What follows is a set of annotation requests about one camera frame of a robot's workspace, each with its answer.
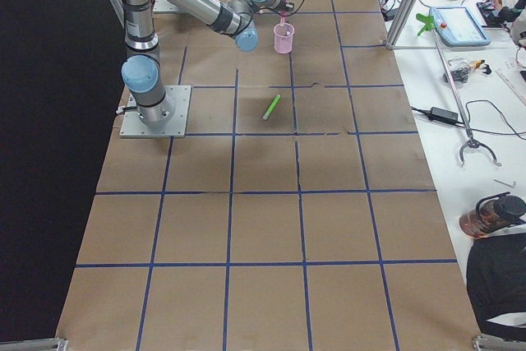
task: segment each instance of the power adapter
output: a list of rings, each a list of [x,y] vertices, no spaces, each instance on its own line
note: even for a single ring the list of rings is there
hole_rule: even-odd
[[[456,125],[459,123],[459,115],[453,111],[431,107],[429,111],[424,110],[422,113],[426,114],[430,121],[438,121],[450,125]]]
[[[384,17],[384,21],[392,21],[395,18],[396,12],[398,11],[398,8],[392,8],[388,12],[384,12],[382,10],[381,15]]]

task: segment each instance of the black bag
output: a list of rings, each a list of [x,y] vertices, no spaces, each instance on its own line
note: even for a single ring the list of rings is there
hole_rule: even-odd
[[[466,277],[481,332],[526,341],[526,328],[486,321],[501,314],[526,312],[526,233],[475,240]]]

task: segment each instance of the white table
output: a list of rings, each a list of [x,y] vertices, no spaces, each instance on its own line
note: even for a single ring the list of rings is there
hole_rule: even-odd
[[[430,6],[459,5],[461,1],[422,0]],[[468,0],[464,5],[480,16],[475,3]],[[409,103],[419,109],[439,107],[459,112],[448,84],[441,81],[443,67],[432,35],[425,32],[417,36],[422,22],[416,20],[417,12],[428,13],[427,7],[416,2],[399,40],[395,44],[397,63],[404,81]],[[386,23],[389,29],[391,22]],[[448,59],[466,58],[469,61],[485,59],[493,69],[489,76],[473,73],[468,82],[459,88],[460,98],[465,104],[469,100],[488,99],[506,115],[508,121],[519,132],[526,131],[526,106],[518,99],[509,86],[495,72],[500,70],[511,80],[513,86],[526,95],[526,82],[519,74],[514,61],[516,47],[509,35],[501,30],[487,30],[491,44],[484,48],[445,48]],[[519,56],[526,63],[526,52]],[[511,133],[502,122],[500,115],[488,104],[471,104],[472,127],[495,132]],[[496,153],[502,167],[496,167],[491,156],[484,149],[466,150],[465,165],[460,166],[459,149],[467,141],[463,129],[430,122],[424,116],[415,114],[422,145],[426,153],[433,181],[436,185],[441,208],[450,232],[459,267],[464,280],[469,250],[473,240],[459,227],[459,217],[473,209],[480,199],[500,192],[511,191],[513,195],[526,199],[526,141],[516,136],[493,136],[475,132],[475,138],[489,145]],[[513,184],[508,188],[494,179]],[[526,232],[526,226],[503,229],[497,234]]]

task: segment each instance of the reacher grabber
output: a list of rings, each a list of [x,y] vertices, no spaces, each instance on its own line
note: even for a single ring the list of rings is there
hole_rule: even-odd
[[[454,84],[453,76],[451,75],[450,65],[448,64],[447,59],[445,59],[444,51],[442,50],[440,36],[436,32],[437,28],[435,27],[433,16],[424,16],[423,14],[417,14],[417,19],[424,23],[424,26],[418,32],[418,35],[420,35],[425,30],[429,30],[433,33],[433,38],[435,39],[436,50],[438,51],[438,54],[441,57],[445,76],[447,77],[447,81],[450,84],[451,91],[453,92],[454,100],[457,103],[457,107],[459,108],[459,113],[460,113],[460,117],[462,118],[464,129],[466,131],[466,134],[468,135],[468,141],[466,141],[460,147],[459,157],[460,157],[461,166],[464,166],[464,151],[466,150],[466,148],[477,149],[481,147],[489,151],[489,153],[491,154],[491,157],[493,158],[493,164],[495,166],[502,166],[502,164],[497,160],[495,152],[493,152],[493,150],[488,145],[481,143],[480,141],[476,140],[475,137],[473,136],[473,129],[469,125],[469,119],[466,116],[466,113],[464,111],[464,105],[462,104],[462,100],[460,99],[459,91],[457,90],[457,87]]]

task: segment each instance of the black curtain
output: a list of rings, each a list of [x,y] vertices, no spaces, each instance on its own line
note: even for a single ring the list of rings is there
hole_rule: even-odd
[[[54,337],[122,92],[109,0],[1,0],[0,341]]]

